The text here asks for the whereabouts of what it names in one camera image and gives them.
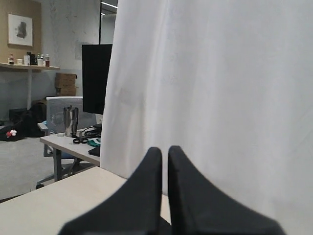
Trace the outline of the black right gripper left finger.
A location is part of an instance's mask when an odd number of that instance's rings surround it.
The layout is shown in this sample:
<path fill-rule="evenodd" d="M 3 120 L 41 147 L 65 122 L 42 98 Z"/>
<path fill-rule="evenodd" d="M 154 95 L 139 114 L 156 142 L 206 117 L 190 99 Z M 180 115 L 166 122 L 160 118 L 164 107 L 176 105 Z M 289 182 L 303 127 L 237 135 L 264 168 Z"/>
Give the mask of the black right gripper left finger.
<path fill-rule="evenodd" d="M 148 149 L 129 179 L 108 199 L 67 222 L 61 235 L 159 235 L 162 153 Z"/>

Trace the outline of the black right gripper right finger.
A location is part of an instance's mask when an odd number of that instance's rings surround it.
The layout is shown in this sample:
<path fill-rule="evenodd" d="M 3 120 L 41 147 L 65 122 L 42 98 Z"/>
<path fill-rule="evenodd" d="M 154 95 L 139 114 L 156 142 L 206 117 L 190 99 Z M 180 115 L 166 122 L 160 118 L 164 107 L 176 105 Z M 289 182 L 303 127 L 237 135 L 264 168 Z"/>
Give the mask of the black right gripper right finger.
<path fill-rule="evenodd" d="M 174 235 L 283 235 L 280 224 L 237 202 L 206 179 L 180 146 L 168 152 Z"/>

